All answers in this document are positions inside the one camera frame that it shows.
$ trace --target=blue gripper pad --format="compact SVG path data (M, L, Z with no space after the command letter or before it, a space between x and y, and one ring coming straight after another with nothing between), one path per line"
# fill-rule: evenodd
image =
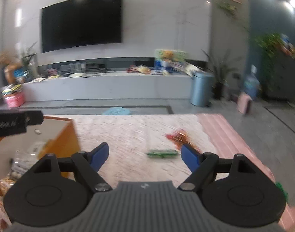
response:
M201 154L198 153L194 148L192 148L188 144L184 144L181 147L181 158L190 171L193 173L196 169L200 166L200 156Z
M105 142L88 153L87 159L90 166L98 172L109 156L109 145Z

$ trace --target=television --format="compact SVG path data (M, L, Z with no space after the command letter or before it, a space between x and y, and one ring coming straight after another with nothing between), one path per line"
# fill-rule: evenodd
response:
M41 11L42 52L122 42L122 0L68 0Z

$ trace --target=metal bolt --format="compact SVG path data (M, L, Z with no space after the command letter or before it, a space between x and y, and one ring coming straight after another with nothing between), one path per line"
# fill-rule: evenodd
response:
M99 183L96 185L95 189L99 192L105 192L110 189L110 186L107 183Z
M190 182L185 182L181 184L180 188L184 191L191 191L195 189L195 185Z

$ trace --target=pink storage bin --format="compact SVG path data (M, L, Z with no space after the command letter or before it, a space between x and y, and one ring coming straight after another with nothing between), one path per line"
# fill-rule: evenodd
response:
M4 97L4 100L9 108L19 107L25 103L24 93L22 91L15 93L13 96Z

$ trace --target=blue cylindrical trash can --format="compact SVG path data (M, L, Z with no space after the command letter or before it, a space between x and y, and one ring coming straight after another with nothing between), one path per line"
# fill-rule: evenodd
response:
M208 72L196 72L193 74L193 84L191 87L190 103L205 107L209 105L209 100L212 97L212 86L214 76Z

